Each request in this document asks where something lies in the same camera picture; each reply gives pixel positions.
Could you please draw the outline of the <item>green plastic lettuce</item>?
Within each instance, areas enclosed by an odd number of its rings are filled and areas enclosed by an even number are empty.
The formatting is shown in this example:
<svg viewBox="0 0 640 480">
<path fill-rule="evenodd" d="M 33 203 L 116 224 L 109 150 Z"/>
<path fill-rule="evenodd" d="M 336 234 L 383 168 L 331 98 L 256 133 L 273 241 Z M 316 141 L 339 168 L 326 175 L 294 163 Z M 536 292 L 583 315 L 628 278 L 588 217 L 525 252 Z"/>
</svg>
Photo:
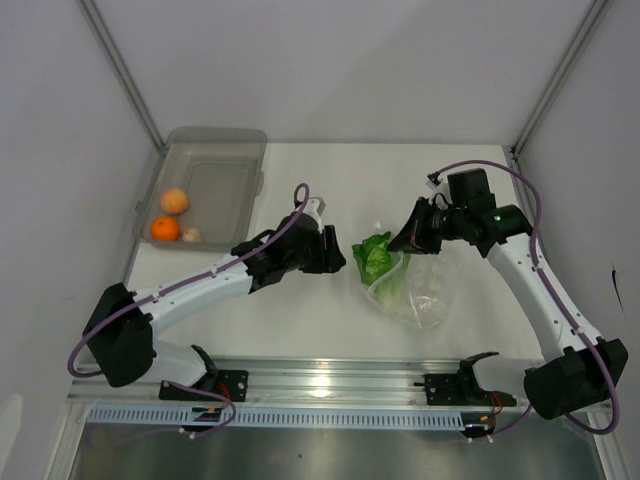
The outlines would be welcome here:
<svg viewBox="0 0 640 480">
<path fill-rule="evenodd" d="M 398 314 L 408 294 L 406 272 L 411 255 L 389 251 L 391 231 L 379 231 L 352 246 L 367 298 L 383 313 Z"/>
</svg>

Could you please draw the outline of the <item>clear zip top bag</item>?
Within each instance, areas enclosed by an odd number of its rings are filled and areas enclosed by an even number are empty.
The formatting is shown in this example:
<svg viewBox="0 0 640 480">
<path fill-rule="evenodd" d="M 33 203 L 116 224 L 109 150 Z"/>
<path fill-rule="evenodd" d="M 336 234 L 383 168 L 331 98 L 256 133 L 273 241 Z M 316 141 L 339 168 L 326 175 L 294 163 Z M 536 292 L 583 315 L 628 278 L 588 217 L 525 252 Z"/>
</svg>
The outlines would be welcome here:
<svg viewBox="0 0 640 480">
<path fill-rule="evenodd" d="M 378 223 L 374 226 L 373 234 L 389 231 L 383 230 Z M 432 328 L 448 318 L 462 264 L 454 253 L 446 249 L 438 255 L 410 255 L 405 303 L 398 314 L 382 313 L 419 329 Z"/>
</svg>

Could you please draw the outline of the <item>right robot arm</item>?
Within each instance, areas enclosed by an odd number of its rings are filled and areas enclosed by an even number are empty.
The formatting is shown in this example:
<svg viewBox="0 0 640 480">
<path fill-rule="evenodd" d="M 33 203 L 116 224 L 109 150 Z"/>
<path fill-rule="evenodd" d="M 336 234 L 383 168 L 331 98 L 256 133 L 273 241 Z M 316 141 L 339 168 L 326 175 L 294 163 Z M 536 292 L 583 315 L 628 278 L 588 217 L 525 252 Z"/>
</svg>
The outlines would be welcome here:
<svg viewBox="0 0 640 480">
<path fill-rule="evenodd" d="M 445 241 L 464 241 L 499 273 L 534 331 L 538 364 L 486 352 L 459 364 L 456 389 L 468 403 L 493 392 L 526 399 L 543 418 L 571 417 L 605 400 L 620 417 L 617 383 L 628 361 L 621 340 L 607 340 L 581 313 L 550 268 L 538 242 L 540 220 L 515 205 L 498 205 L 486 161 L 442 168 L 443 201 L 419 198 L 388 246 L 391 252 L 433 254 Z"/>
</svg>

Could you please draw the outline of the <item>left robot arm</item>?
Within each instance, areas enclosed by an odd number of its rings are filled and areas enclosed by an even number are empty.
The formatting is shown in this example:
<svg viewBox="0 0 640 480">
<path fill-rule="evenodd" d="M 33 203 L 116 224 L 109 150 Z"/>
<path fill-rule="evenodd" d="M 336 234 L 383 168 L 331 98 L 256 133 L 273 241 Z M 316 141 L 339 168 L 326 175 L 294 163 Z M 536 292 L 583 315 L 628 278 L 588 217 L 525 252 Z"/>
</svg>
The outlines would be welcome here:
<svg viewBox="0 0 640 480">
<path fill-rule="evenodd" d="M 111 387 L 167 381 L 204 400 L 217 387 L 209 355 L 197 345 L 160 341 L 163 331 L 215 302 L 275 285 L 290 272 L 334 274 L 345 264 L 334 226 L 309 214 L 289 215 L 277 229 L 236 245 L 220 263 L 169 286 L 147 292 L 130 291 L 123 283 L 108 287 L 83 337 Z"/>
</svg>

